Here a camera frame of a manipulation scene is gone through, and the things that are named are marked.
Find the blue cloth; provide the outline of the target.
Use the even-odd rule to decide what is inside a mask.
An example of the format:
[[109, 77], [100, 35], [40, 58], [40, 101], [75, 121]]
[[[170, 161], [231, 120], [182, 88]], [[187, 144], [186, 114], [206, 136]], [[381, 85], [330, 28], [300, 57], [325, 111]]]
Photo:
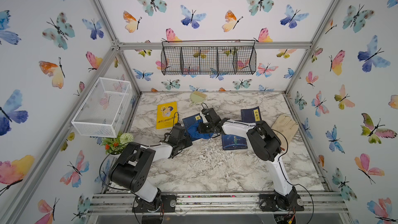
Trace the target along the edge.
[[188, 134], [191, 141], [197, 141], [200, 139], [209, 140], [214, 136], [213, 133], [200, 133], [199, 127], [201, 123], [203, 123], [202, 120], [197, 120], [194, 124], [188, 127]]

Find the blue Little Prince book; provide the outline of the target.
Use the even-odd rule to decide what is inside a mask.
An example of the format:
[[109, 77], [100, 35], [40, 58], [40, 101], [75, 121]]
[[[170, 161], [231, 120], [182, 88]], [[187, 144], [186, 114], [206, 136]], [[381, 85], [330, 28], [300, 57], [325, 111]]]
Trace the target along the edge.
[[246, 139], [240, 136], [222, 135], [221, 141], [223, 150], [240, 150], [248, 148]]

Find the yellow illustrated book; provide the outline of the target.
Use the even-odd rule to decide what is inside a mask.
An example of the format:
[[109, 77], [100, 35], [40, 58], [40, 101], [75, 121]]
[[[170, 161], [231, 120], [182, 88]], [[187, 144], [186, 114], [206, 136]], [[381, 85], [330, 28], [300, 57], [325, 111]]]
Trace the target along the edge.
[[166, 129], [173, 126], [174, 115], [177, 113], [177, 102], [157, 106], [156, 129]]

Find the dark blue horse-cover book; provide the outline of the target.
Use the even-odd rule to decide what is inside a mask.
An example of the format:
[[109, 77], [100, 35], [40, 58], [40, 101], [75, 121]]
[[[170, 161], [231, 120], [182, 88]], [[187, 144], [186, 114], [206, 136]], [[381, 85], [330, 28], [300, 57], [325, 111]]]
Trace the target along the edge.
[[260, 108], [258, 106], [255, 108], [240, 110], [240, 112], [242, 122], [254, 123], [262, 120]]

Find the dark blue Chinese book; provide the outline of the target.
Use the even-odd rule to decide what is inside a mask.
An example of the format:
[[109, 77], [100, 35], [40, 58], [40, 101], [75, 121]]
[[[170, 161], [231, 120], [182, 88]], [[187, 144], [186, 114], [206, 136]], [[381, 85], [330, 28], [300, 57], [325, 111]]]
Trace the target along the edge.
[[200, 114], [195, 114], [182, 120], [183, 126], [186, 130], [188, 130], [193, 124], [197, 123], [198, 121], [203, 121], [203, 118]]

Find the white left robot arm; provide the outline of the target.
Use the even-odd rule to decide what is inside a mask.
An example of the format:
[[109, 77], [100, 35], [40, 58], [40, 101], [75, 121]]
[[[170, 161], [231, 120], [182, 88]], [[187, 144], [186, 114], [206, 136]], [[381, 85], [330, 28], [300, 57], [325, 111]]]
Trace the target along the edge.
[[161, 190], [147, 180], [152, 163], [172, 159], [191, 145], [191, 138], [179, 123], [165, 134], [164, 141], [159, 145], [128, 143], [111, 168], [109, 180], [134, 193], [139, 200], [138, 204], [148, 211], [158, 211], [162, 206]]

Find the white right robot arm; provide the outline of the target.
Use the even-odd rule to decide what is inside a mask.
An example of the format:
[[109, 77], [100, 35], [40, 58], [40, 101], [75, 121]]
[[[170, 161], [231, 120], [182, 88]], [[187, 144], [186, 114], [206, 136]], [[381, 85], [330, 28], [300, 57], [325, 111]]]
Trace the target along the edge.
[[281, 141], [265, 121], [245, 123], [225, 118], [218, 123], [200, 123], [200, 134], [235, 135], [251, 144], [256, 156], [266, 163], [274, 185], [272, 194], [259, 195], [259, 208], [263, 212], [304, 211], [304, 203], [295, 186], [289, 182], [281, 159]]

